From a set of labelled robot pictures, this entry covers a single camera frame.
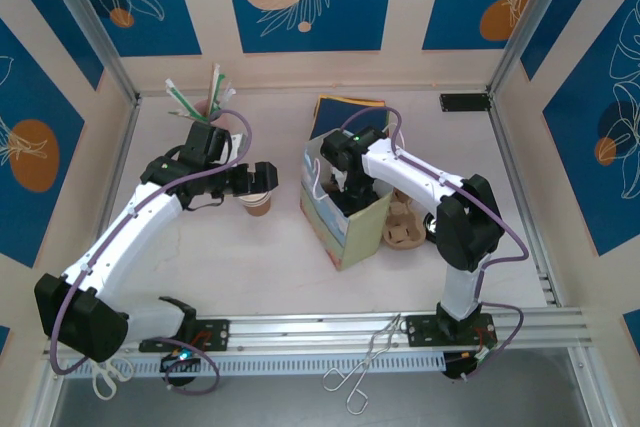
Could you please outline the controller board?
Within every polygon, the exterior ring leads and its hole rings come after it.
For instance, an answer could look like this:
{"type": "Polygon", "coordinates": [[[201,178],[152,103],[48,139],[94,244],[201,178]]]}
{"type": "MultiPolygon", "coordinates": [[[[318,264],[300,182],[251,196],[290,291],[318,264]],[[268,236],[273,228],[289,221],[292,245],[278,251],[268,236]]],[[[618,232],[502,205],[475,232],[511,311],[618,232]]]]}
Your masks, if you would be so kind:
{"type": "Polygon", "coordinates": [[[451,380],[467,381],[484,363],[503,350],[503,344],[496,344],[460,352],[446,352],[444,354],[445,370],[443,375],[451,380]]]}
{"type": "Polygon", "coordinates": [[[160,360],[159,371],[162,374],[181,374],[198,372],[201,367],[201,359],[193,351],[186,348],[177,348],[160,360]]]}

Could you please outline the black rectangular wall plate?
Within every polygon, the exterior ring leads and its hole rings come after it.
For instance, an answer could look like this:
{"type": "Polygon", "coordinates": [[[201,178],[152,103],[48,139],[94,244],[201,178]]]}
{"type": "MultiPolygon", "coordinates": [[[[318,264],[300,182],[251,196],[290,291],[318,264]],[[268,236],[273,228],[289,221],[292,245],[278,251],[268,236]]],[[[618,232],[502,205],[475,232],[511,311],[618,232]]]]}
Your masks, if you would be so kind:
{"type": "Polygon", "coordinates": [[[483,112],[491,108],[486,93],[443,93],[439,100],[443,112],[483,112]]]}

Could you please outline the right controller board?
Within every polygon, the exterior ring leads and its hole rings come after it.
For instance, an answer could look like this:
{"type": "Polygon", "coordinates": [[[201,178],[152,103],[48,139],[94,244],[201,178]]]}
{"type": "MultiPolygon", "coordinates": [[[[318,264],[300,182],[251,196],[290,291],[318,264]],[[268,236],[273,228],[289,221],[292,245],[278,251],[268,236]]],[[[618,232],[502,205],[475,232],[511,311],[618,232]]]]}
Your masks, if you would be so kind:
{"type": "Polygon", "coordinates": [[[503,350],[503,344],[496,344],[460,352],[446,352],[444,354],[445,370],[443,375],[451,380],[467,381],[484,363],[503,350]]]}

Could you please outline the brown paper cup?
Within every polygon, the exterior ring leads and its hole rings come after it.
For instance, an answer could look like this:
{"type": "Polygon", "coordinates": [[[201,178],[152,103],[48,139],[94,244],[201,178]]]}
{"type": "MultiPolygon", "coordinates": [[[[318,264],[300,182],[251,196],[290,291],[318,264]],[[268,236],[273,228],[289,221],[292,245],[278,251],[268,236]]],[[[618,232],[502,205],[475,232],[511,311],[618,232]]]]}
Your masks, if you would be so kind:
{"type": "Polygon", "coordinates": [[[246,212],[254,217],[266,215],[271,208],[271,193],[248,194],[238,198],[246,212]]]}

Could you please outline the left controller board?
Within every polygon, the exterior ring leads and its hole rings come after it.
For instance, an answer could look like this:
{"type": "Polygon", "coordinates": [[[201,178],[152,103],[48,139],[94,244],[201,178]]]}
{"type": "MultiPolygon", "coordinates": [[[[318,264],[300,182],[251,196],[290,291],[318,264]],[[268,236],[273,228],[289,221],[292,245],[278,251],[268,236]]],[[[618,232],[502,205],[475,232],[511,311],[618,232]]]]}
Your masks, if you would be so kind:
{"type": "Polygon", "coordinates": [[[162,374],[181,374],[198,372],[201,367],[201,359],[193,351],[186,348],[177,348],[160,360],[159,371],[162,374]]]}

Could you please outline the aluminium frame post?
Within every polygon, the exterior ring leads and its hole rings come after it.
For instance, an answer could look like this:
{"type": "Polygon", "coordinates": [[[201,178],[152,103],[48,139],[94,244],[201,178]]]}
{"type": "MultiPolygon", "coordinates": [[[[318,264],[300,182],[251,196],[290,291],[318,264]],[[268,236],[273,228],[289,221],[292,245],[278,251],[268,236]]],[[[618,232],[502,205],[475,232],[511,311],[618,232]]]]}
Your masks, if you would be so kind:
{"type": "Polygon", "coordinates": [[[74,21],[128,103],[139,105],[139,91],[90,0],[62,0],[74,21]]]}
{"type": "Polygon", "coordinates": [[[527,47],[532,35],[536,31],[542,17],[552,0],[529,0],[525,10],[516,24],[508,40],[502,57],[487,85],[487,94],[494,100],[499,90],[506,85],[506,81],[519,63],[519,59],[527,47]]]}

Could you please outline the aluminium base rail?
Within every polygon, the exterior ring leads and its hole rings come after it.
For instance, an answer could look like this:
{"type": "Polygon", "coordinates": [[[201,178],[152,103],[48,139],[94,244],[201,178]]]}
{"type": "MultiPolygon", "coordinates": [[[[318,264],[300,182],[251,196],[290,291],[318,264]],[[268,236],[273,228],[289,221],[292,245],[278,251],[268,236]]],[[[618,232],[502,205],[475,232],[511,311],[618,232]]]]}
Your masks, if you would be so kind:
{"type": "MultiPolygon", "coordinates": [[[[394,313],[234,316],[227,320],[224,351],[215,355],[328,354],[364,351],[370,336],[394,313]]],[[[392,347],[397,351],[459,352],[505,344],[511,348],[590,347],[593,341],[578,308],[526,308],[522,315],[504,308],[485,308],[480,319],[456,340],[447,340],[426,312],[401,313],[392,347]]]]}

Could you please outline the pink straw holder cup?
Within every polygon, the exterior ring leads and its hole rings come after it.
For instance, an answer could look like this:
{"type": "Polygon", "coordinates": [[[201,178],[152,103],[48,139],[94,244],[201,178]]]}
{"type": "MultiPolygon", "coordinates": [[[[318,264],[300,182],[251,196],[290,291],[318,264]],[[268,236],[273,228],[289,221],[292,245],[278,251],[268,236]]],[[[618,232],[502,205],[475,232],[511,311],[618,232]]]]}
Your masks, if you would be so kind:
{"type": "Polygon", "coordinates": [[[193,105],[193,107],[200,115],[202,115],[203,117],[206,117],[213,126],[226,129],[226,130],[231,130],[231,127],[232,127],[231,117],[227,114],[222,114],[216,119],[213,119],[212,113],[209,111],[210,104],[207,99],[202,99],[197,101],[193,105]]]}

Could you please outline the green paper gift bag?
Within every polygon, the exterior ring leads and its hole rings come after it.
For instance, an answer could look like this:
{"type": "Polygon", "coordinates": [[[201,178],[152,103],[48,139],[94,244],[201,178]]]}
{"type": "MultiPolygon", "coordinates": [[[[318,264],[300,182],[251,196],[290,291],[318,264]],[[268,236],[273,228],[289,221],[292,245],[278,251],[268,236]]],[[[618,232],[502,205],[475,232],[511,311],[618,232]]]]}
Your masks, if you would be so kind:
{"type": "Polygon", "coordinates": [[[330,200],[321,183],[331,175],[331,165],[320,154],[323,140],[334,130],[305,144],[301,170],[300,209],[319,243],[341,271],[372,256],[381,242],[392,186],[380,180],[373,188],[379,199],[352,216],[344,216],[330,200]]]}

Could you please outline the white handled scissors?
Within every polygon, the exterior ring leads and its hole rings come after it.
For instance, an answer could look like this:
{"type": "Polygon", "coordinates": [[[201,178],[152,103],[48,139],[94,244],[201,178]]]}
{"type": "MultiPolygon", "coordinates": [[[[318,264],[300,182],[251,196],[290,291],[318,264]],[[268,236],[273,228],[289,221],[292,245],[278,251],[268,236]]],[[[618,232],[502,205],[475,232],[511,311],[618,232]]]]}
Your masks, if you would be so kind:
{"type": "Polygon", "coordinates": [[[130,381],[134,374],[133,363],[125,358],[91,361],[92,388],[95,395],[103,401],[111,400],[117,393],[118,385],[130,381]]]}

